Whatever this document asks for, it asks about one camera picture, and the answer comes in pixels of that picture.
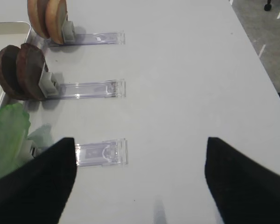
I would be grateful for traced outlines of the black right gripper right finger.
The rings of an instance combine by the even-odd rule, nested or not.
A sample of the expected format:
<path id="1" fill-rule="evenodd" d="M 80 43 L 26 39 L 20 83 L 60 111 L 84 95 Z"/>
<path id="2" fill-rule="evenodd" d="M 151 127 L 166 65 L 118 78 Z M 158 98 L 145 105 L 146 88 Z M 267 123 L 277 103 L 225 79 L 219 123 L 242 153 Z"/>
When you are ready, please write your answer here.
<path id="1" fill-rule="evenodd" d="M 209 137 L 205 178 L 225 224 L 280 224 L 280 175 Z"/>

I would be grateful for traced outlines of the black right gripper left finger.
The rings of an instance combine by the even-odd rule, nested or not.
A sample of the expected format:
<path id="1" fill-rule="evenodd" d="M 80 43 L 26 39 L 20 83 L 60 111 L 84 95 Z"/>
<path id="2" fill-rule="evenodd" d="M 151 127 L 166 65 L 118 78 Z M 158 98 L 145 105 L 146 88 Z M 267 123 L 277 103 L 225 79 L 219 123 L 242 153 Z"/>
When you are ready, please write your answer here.
<path id="1" fill-rule="evenodd" d="M 0 224 L 57 224 L 77 175 L 74 138 L 63 138 L 0 178 Z"/>

